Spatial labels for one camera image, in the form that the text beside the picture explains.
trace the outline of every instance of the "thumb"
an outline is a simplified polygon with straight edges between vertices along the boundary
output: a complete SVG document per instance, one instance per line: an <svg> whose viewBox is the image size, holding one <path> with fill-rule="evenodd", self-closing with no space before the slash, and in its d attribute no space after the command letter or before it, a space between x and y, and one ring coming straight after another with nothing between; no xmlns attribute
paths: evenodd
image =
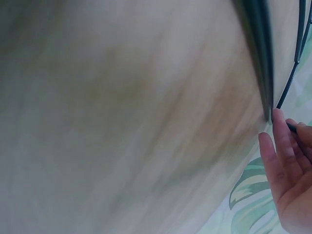
<svg viewBox="0 0 312 234"><path fill-rule="evenodd" d="M304 123L297 124L297 134L299 139L307 146L312 147L312 127Z"/></svg>

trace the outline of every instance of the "hand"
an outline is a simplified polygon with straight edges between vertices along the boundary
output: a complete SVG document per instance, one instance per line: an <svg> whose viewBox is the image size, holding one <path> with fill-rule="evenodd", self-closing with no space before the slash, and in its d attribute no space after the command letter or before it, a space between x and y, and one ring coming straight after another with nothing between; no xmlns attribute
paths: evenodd
<svg viewBox="0 0 312 234"><path fill-rule="evenodd" d="M286 121L297 127L291 133ZM259 134L260 154L282 227L292 234L312 233L312 127L273 111L273 142Z"/></svg>

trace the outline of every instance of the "leaf print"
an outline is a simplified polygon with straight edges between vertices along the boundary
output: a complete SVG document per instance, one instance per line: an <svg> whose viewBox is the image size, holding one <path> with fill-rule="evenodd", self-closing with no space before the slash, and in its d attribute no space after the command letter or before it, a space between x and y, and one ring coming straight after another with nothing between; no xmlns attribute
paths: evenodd
<svg viewBox="0 0 312 234"><path fill-rule="evenodd" d="M229 206L233 206L262 190L269 189L261 158L251 161L230 193Z"/></svg>
<svg viewBox="0 0 312 234"><path fill-rule="evenodd" d="M258 221L260 221L260 226L255 226L254 234L267 234L279 224L271 193L255 196L255 194L268 189L270 188L262 160L256 158L247 165L230 193L229 207L231 210L237 203L254 196L251 203L243 206L233 216L232 234L248 234Z"/></svg>
<svg viewBox="0 0 312 234"><path fill-rule="evenodd" d="M273 211L266 222L261 220L266 214ZM258 199L239 210L232 219L232 234L248 234L252 226L261 220L261 227L254 234L270 233L279 224L277 211L271 194Z"/></svg>

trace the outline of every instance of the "beige surface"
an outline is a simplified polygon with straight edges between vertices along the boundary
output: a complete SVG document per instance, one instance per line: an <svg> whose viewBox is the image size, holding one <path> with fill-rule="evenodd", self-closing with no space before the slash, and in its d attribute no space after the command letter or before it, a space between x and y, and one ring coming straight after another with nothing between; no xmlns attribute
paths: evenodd
<svg viewBox="0 0 312 234"><path fill-rule="evenodd" d="M297 8L275 2L278 95ZM29 9L2 44L1 232L195 233L265 126L232 2Z"/></svg>

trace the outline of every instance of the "black cable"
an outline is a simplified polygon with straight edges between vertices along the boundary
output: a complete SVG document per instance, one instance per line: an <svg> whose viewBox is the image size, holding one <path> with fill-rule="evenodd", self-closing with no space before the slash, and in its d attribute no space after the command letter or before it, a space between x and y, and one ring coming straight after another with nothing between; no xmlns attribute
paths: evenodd
<svg viewBox="0 0 312 234"><path fill-rule="evenodd" d="M305 33L304 33L304 36L303 36L303 38L302 37L297 37L297 46L298 46L298 40L299 39L302 39L302 42L300 43L301 44L301 46L300 46L300 48L296 48L296 55L298 55L299 54L299 57L297 58L297 60L296 60L296 56L295 56L295 62L294 62L294 65L293 65L293 67L292 67L292 72L291 72L291 74L290 74L290 76L289 76L289 78L288 78L288 81L287 81L287 84L286 84L286 86L285 86L285 89L284 89L284 91L283 91L283 93L282 93L282 96L281 96L281 98L279 99L279 101L278 101L278 104L277 104L277 109L281 109L281 107L282 107L282 105L283 105L283 102L284 102L284 100L285 100L285 97L286 97L286 95L287 95L287 93L288 93L288 91L289 91L289 88L290 88L290 86L291 86L291 84L292 84L292 81L293 81L293 76L294 76L294 74L295 74L295 72L296 72L296 70L297 70L297 67L298 67L298 64L299 64L299 62L300 62L300 58L301 58L301 56L302 56L302 52L303 52L303 49L304 49L304 46L305 46L305 44L306 44L306 41L307 41L307 37L308 37L308 33L309 33L309 29L310 29L310 24L312 24L312 2L311 2L311 4L310 4L310 12L309 12L309 17L308 17L308 22L307 22L307 26L306 26L306 30L305 30Z"/></svg>

